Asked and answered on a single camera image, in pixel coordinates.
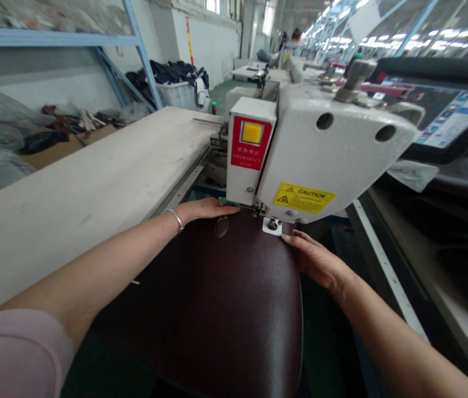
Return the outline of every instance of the forearm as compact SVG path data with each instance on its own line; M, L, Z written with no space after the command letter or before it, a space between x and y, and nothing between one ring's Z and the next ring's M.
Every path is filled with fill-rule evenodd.
M360 277L350 272L333 295L399 396L468 397L468 378L423 341Z
M178 229L170 213L143 222L90 249L3 304L0 311L45 311L61 321L77 348L99 311L160 253Z

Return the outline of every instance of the brown leather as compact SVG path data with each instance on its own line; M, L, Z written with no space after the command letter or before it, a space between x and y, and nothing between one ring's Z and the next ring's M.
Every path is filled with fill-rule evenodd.
M294 253L249 210L221 239L216 222L190 223L91 331L199 395L291 397L303 325Z

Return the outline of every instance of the monitor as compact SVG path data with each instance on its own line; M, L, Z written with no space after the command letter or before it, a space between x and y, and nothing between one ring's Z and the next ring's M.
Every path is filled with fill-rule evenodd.
M380 62L382 68L378 64L371 81L414 89L404 98L382 93L375 93L373 98L389 105L406 101L426 111L418 125L420 136L402 157L436 164L454 160L468 148L468 60L401 58L383 61ZM458 67L453 70L450 65Z

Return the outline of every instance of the pink sleeve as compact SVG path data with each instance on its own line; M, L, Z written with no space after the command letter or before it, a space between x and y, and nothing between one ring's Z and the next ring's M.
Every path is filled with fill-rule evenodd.
M51 315L0 312L0 397L58 397L73 357L72 340Z

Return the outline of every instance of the silver bracelet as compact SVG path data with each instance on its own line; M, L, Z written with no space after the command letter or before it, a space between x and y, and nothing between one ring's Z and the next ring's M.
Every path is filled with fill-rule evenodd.
M167 209L166 211L169 211L171 214L173 214L175 218L177 219L177 221L179 222L179 231L177 232L177 235L180 234L184 229L184 224L182 220L180 219L179 215L173 209Z

